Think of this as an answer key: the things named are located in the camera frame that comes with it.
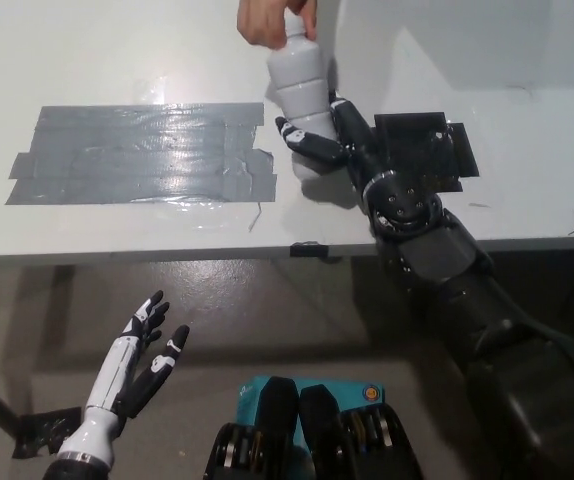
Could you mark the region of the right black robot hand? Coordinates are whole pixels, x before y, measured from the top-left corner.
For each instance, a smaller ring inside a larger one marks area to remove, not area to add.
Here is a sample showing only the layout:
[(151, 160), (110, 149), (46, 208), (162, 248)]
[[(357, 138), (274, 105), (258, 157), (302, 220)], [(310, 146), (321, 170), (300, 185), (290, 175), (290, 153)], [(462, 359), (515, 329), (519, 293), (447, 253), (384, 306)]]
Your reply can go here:
[(275, 119), (276, 127), (290, 150), (318, 168), (345, 167), (355, 190), (364, 195), (379, 178), (390, 175), (389, 168), (375, 134), (357, 107), (340, 96), (330, 100), (335, 138), (306, 131), (282, 116)]

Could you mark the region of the person's bare hand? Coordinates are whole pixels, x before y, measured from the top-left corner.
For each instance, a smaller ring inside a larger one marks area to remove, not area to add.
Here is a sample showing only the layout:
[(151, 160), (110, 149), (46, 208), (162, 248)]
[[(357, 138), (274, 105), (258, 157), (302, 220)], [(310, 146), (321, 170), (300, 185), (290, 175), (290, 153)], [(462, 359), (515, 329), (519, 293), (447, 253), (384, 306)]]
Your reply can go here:
[(314, 41), (317, 36), (317, 6), (316, 0), (240, 0), (237, 31), (250, 45), (280, 49), (286, 44), (284, 13), (290, 10), (302, 19), (306, 37)]

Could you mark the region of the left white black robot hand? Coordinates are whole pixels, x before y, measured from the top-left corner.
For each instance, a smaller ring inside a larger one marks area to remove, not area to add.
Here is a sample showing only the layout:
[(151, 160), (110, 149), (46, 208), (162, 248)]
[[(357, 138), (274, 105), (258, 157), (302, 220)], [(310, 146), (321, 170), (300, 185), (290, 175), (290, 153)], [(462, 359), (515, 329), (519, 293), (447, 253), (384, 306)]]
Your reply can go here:
[(121, 419), (135, 418), (165, 383), (188, 339), (187, 325), (174, 332), (163, 351), (140, 375), (135, 374), (141, 356), (161, 337), (159, 327), (169, 309), (163, 296), (159, 290), (149, 297), (114, 340), (92, 387), (87, 408), (109, 411)]

